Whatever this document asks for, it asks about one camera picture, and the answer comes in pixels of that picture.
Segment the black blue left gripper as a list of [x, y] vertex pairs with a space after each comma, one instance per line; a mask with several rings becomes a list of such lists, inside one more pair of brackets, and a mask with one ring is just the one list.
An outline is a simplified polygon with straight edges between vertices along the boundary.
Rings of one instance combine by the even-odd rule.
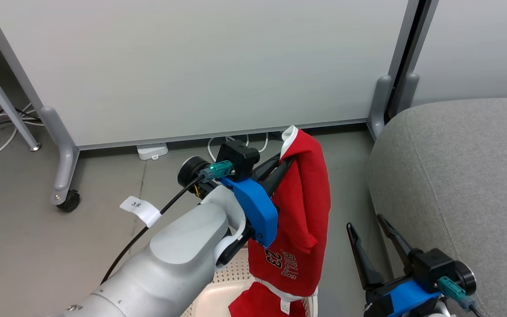
[[280, 153], [257, 166], [252, 178], [234, 181], [233, 169], [221, 169], [220, 181], [234, 193], [239, 207], [242, 208], [245, 220], [238, 221], [235, 230], [236, 240], [246, 237], [246, 225], [252, 229], [252, 238], [262, 247], [268, 248], [276, 238], [278, 211], [271, 198], [286, 176], [295, 156], [280, 160]]

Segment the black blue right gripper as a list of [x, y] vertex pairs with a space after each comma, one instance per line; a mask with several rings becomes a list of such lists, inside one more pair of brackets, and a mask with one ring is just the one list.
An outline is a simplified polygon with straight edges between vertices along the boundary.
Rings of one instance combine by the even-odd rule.
[[[403, 263], [404, 274], [411, 276], [414, 273], [414, 248], [384, 215], [378, 214], [377, 219]], [[374, 268], [351, 222], [347, 223], [346, 231], [360, 283], [366, 291], [364, 317], [428, 317], [434, 313], [440, 292], [428, 293], [410, 277], [384, 283], [382, 274]]]

